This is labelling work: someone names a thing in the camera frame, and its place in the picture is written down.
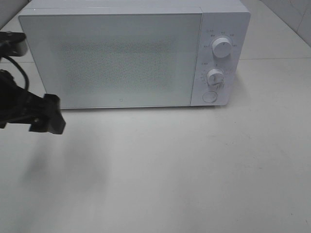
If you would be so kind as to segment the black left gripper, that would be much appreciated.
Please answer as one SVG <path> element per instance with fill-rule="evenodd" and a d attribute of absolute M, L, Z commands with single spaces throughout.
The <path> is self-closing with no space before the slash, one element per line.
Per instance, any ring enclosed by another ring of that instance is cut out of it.
<path fill-rule="evenodd" d="M 30 132 L 62 134 L 66 125 L 60 112 L 60 98 L 54 94 L 39 97 L 18 86 L 6 70 L 0 71 L 0 127 L 29 124 Z"/>

